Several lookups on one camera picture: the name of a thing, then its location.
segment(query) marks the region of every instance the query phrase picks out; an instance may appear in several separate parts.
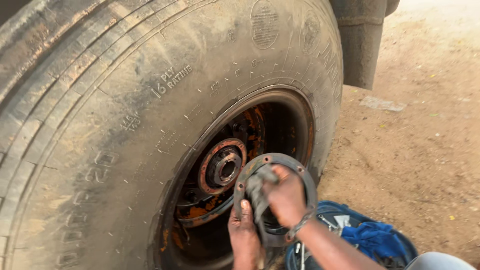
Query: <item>dirt ground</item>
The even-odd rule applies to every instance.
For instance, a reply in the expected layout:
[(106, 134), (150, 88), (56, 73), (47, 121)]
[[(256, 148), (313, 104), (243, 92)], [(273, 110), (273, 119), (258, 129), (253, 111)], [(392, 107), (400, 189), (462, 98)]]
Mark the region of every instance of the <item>dirt ground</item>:
[[(401, 0), (373, 91), (344, 87), (320, 199), (406, 234), (419, 253), (480, 262), (480, 3)], [(370, 95), (401, 112), (359, 106)]]

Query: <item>truck wheel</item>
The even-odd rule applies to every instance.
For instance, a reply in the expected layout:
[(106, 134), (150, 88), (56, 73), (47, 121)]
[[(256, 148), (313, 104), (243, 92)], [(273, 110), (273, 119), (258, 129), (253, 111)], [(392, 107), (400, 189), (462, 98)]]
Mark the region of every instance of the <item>truck wheel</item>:
[(318, 180), (343, 81), (327, 0), (33, 0), (0, 66), (9, 270), (230, 269), (238, 172)]

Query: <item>left hand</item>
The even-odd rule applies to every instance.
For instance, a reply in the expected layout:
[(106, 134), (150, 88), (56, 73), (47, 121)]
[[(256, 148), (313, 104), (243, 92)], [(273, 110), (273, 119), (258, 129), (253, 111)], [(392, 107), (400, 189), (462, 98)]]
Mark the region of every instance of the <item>left hand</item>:
[(262, 259), (260, 239), (253, 224), (250, 203), (248, 200), (242, 200), (240, 204), (241, 219), (237, 218), (235, 208), (232, 208), (228, 220), (228, 232), (233, 250), (233, 269), (256, 270)]

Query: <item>fingernail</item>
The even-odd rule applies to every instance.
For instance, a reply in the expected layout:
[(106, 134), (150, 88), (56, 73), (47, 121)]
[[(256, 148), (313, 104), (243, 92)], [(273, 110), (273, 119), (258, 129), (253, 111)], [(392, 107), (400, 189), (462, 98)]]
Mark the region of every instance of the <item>fingernail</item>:
[(241, 207), (242, 207), (243, 209), (247, 209), (247, 208), (248, 208), (247, 200), (242, 200), (242, 201), (241, 201)]

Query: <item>hand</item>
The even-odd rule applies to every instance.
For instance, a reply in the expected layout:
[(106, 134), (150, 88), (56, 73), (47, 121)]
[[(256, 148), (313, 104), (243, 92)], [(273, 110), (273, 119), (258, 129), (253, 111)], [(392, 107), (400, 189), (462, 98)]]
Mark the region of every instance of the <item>hand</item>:
[(233, 269), (256, 270), (262, 258), (260, 239), (253, 224), (252, 207), (248, 200), (242, 200), (241, 219), (232, 208), (228, 220), (228, 233), (233, 250)]
[(300, 177), (288, 167), (274, 164), (272, 170), (279, 183), (265, 181), (264, 193), (280, 225), (291, 229), (307, 213), (304, 186)]

